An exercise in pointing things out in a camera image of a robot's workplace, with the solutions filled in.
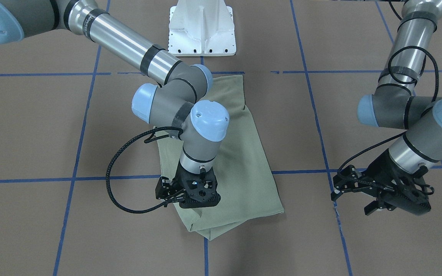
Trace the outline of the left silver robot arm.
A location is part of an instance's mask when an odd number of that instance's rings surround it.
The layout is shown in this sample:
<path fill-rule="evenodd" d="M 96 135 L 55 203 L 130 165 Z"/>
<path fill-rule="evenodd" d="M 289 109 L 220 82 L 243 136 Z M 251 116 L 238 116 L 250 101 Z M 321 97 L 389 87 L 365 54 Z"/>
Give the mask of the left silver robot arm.
<path fill-rule="evenodd" d="M 406 0 L 402 19 L 373 94 L 358 103 L 362 124 L 403 129 L 363 172 L 345 161 L 333 177 L 332 201 L 349 192 L 374 197 L 374 211 L 400 208 L 414 215 L 431 210 L 434 188 L 423 176 L 442 160 L 442 97 L 437 62 L 427 51 L 442 17 L 442 0 Z"/>

